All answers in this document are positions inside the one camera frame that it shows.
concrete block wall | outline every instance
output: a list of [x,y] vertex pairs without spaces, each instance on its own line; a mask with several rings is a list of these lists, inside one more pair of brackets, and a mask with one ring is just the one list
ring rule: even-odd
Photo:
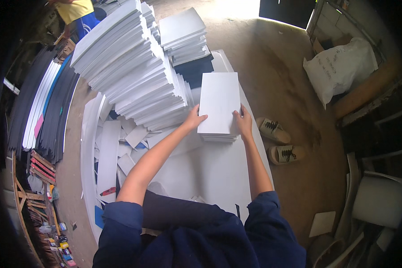
[[[389,29],[367,0],[350,0],[347,12],[374,39],[386,58],[397,53],[398,48]],[[314,36],[320,41],[326,39],[334,41],[345,34],[364,38],[363,34],[343,14],[325,3],[316,24]]]

pink foam piece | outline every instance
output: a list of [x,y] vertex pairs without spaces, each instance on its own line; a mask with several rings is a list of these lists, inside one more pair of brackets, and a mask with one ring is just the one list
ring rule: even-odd
[[42,124],[43,124],[43,114],[40,115],[40,117],[36,123],[36,126],[34,127],[34,137],[35,138],[37,138],[37,135],[39,134],[40,127],[42,126]]

blue shorts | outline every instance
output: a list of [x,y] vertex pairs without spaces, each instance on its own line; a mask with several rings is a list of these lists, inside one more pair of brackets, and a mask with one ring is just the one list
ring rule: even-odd
[[77,33],[79,40],[81,40],[87,33],[89,33],[98,23],[99,20],[95,17],[94,12],[86,14],[85,16],[75,20],[77,25]]

person in yellow shirt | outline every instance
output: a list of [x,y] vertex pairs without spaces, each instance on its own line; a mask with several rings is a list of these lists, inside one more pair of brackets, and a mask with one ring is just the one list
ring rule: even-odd
[[76,23],[79,39],[89,33],[100,21],[94,14],[94,7],[91,0],[49,0],[50,4],[55,4],[59,15],[65,22],[64,36],[69,38],[69,25]]

concrete floor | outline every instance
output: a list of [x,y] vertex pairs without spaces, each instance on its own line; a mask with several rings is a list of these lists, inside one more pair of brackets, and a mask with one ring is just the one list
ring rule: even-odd
[[[241,86],[255,117],[278,120],[307,156],[289,165],[270,165],[281,202],[281,214],[292,226],[298,242],[307,248],[314,215],[336,211],[335,230],[345,201],[347,160],[333,115],[324,110],[302,67],[313,52],[306,32],[274,21],[253,19],[258,5],[242,0],[148,0],[161,18],[194,7],[207,26],[210,50],[223,49],[238,72]],[[79,267],[90,267],[97,250],[80,199],[80,133],[84,106],[95,96],[86,83],[76,88],[70,107],[64,159],[57,167],[60,198],[58,214],[75,231],[67,231]],[[264,139],[265,148],[273,145]]]

